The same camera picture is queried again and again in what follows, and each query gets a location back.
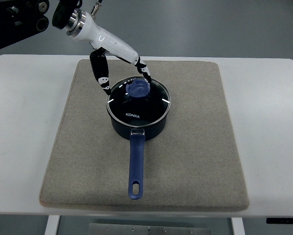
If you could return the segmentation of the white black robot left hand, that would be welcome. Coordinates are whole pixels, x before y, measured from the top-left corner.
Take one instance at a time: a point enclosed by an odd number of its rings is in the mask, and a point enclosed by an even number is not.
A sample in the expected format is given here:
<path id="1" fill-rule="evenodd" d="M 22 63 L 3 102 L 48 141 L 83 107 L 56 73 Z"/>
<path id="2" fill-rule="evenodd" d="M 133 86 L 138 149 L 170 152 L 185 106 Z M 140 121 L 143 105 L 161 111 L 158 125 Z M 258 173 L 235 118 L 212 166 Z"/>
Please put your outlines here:
<path id="1" fill-rule="evenodd" d="M 121 60 L 133 64 L 138 73 L 151 82 L 152 78 L 146 63 L 126 42 L 98 26 L 92 16 L 84 10 L 74 10 L 66 26 L 67 35 L 75 41 L 89 42 L 94 51 L 90 54 L 92 71 L 96 81 L 107 95 L 111 94 L 109 69 L 105 53 L 108 51 Z"/>

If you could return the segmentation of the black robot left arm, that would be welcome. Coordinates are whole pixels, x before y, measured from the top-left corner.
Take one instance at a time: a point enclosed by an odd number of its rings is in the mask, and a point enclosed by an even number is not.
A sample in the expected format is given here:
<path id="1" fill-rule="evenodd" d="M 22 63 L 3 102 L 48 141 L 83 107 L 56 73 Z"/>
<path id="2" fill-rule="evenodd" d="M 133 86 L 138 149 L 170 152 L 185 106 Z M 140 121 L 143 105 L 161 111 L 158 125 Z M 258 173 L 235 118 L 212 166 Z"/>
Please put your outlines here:
<path id="1" fill-rule="evenodd" d="M 48 0 L 0 0 L 0 49 L 45 31 Z"/>

